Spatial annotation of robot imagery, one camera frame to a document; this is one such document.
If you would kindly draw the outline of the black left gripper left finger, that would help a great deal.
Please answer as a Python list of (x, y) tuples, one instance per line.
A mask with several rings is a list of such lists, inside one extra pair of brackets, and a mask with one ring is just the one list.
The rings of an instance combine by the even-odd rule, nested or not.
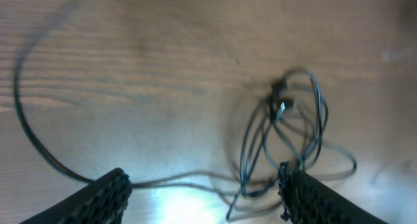
[(116, 168), (22, 224), (121, 224), (131, 194), (129, 176)]

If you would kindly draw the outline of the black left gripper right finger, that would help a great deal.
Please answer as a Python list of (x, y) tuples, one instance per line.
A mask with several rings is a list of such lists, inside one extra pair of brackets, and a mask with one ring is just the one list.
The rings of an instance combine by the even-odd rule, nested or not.
[(284, 208), (281, 215), (284, 221), (297, 224), (386, 224), (306, 172), (288, 172), (288, 164), (281, 162), (278, 170), (278, 195)]

